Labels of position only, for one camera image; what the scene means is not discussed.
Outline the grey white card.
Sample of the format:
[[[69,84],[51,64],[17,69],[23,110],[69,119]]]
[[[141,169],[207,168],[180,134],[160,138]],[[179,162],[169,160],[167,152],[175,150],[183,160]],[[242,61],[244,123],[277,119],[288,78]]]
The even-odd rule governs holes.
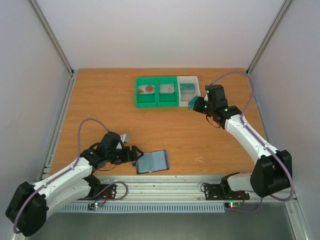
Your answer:
[[[173,94],[175,92],[174,84],[160,84],[159,93],[160,94]]]

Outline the card with red circles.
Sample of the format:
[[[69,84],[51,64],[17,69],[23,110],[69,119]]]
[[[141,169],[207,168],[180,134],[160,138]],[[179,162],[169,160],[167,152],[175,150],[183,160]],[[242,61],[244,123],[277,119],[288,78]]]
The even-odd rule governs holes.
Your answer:
[[[155,93],[155,86],[152,84],[148,85],[139,85],[137,87],[137,92],[140,95],[150,95]]]

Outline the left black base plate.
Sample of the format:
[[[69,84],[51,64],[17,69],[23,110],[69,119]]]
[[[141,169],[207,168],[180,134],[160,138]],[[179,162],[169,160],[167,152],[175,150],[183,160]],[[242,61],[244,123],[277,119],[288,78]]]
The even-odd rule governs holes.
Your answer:
[[[89,194],[86,197],[80,198],[80,200],[102,200],[108,197],[109,199],[115,199],[117,185],[107,187],[107,184],[101,184],[100,186],[92,187]]]

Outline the white bin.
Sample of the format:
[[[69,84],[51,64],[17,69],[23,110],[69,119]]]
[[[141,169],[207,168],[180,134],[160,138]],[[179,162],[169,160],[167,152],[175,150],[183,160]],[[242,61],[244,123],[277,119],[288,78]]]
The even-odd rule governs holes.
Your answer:
[[[188,107],[195,96],[201,95],[197,76],[177,76],[177,89],[180,107]]]

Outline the left green bin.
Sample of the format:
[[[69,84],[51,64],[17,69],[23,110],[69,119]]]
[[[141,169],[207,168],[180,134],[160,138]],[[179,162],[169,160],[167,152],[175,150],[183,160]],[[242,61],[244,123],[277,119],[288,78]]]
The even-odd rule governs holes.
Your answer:
[[[137,108],[157,107],[158,90],[156,77],[137,77],[135,79],[135,106]]]

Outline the right aluminium frame post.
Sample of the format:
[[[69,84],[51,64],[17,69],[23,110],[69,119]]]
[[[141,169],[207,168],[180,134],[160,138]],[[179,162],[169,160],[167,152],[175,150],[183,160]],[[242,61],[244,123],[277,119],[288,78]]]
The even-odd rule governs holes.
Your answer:
[[[248,75],[250,75],[253,72],[254,68],[258,64],[260,58],[262,57],[263,53],[267,49],[269,43],[271,42],[273,36],[275,35],[278,27],[280,26],[281,22],[283,21],[285,15],[287,14],[287,12],[293,2],[294,2],[293,0],[284,0],[282,2],[277,14],[275,15],[270,27],[267,30],[261,44],[259,45],[252,61],[250,62],[248,68],[246,69],[246,73]]]

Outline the controller board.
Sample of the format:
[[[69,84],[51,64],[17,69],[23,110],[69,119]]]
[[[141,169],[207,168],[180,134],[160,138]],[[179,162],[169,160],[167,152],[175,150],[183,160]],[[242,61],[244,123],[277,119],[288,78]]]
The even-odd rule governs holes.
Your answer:
[[[95,202],[95,203],[89,203],[87,205],[87,210],[88,211],[96,211],[99,208],[102,208],[104,204],[102,202]]]
[[[243,202],[226,202],[224,204],[224,206],[227,208],[227,209],[235,209],[235,208],[239,208],[241,206],[243,206],[244,203]]]

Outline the green bin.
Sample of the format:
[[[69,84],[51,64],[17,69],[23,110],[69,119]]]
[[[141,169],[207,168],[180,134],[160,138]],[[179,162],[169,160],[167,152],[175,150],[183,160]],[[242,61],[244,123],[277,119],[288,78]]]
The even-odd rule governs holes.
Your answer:
[[[137,77],[135,79],[135,106],[137,108],[157,107],[158,90],[156,77]]]
[[[176,76],[158,76],[156,77],[158,107],[178,107],[179,90],[178,78]]]

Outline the left controller board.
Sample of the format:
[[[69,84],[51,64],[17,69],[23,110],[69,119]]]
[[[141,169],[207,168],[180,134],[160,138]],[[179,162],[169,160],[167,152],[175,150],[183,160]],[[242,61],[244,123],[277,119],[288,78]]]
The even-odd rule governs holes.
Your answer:
[[[104,204],[102,202],[95,202],[95,203],[89,203],[87,205],[87,210],[88,211],[96,211],[99,208],[102,208]]]

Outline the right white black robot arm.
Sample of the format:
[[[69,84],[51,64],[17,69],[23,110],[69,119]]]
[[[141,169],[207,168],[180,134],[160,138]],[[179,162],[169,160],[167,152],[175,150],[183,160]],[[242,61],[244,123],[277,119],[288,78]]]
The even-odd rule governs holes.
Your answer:
[[[264,198],[290,189],[288,198],[291,199],[294,194],[291,154],[271,145],[249,124],[238,107],[229,105],[222,85],[208,85],[205,90],[206,96],[195,96],[188,107],[207,119],[212,118],[231,134],[254,163],[252,173],[237,172],[222,177],[221,194],[232,198],[238,191],[247,191]]]

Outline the blue leather card holder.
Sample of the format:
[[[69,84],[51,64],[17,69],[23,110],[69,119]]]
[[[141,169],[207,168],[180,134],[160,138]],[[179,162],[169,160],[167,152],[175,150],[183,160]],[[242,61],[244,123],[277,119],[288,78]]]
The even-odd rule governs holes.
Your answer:
[[[153,170],[149,173],[155,173],[155,172],[161,172],[161,171],[167,171],[170,169],[170,161],[168,152],[166,150],[158,150],[158,151],[152,151],[152,152],[145,152],[145,154],[151,154],[152,160],[153,160]]]

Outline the teal VIP card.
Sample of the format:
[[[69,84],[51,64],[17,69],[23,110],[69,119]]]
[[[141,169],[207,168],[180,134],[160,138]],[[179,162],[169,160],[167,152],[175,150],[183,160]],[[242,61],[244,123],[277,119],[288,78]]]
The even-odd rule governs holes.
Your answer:
[[[150,173],[154,169],[153,158],[151,154],[145,154],[138,159],[136,170],[138,174]]]
[[[187,107],[188,107],[188,110],[189,110],[189,111],[193,110],[197,99],[198,99],[198,96],[196,95],[196,96],[194,96],[194,97],[188,102]]]

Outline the aluminium frame post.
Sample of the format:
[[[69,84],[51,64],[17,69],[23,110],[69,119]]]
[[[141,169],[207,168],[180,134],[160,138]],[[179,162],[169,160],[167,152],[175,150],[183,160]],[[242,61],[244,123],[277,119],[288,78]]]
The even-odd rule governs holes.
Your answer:
[[[277,14],[275,15],[270,27],[267,30],[261,44],[259,45],[252,61],[250,62],[248,68],[246,69],[246,73],[248,75],[250,75],[253,72],[254,68],[258,64],[260,58],[262,57],[263,53],[267,49],[269,43],[271,42],[273,36],[275,35],[278,27],[280,26],[281,22],[283,21],[285,15],[287,14],[287,12],[293,2],[294,2],[293,0],[284,0],[282,2]]]
[[[65,55],[61,45],[59,44],[58,39],[56,38],[56,36],[50,26],[50,23],[48,22],[47,18],[45,17],[38,1],[37,0],[29,0],[28,2],[30,3],[39,22],[43,26],[44,31],[46,32],[50,41],[52,42],[55,50],[57,51],[60,59],[62,60],[62,62],[64,64],[66,70],[68,71],[69,75],[72,76],[74,74],[74,69],[71,67],[71,64],[69,63],[69,61],[67,59],[67,56]]]

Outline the middle green bin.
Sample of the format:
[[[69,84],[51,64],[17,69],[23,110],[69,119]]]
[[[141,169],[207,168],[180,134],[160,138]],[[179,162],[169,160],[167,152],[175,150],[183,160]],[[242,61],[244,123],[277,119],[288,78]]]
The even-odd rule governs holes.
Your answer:
[[[176,76],[158,76],[156,77],[158,107],[178,107],[179,90],[178,78]]]

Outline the left aluminium frame post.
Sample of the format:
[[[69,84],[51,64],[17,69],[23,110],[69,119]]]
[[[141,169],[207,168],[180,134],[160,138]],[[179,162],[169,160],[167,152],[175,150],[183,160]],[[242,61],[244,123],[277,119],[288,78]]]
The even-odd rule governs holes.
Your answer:
[[[62,60],[62,62],[64,64],[66,70],[68,71],[69,75],[72,76],[74,74],[74,69],[71,67],[71,64],[69,63],[69,61],[67,59],[67,56],[65,55],[61,45],[59,44],[58,39],[56,38],[56,36],[50,26],[50,23],[48,22],[47,18],[45,17],[38,1],[37,0],[29,0],[28,2],[30,3],[39,22],[43,26],[44,31],[46,32],[50,41],[52,42],[55,50],[57,51],[60,59]]]

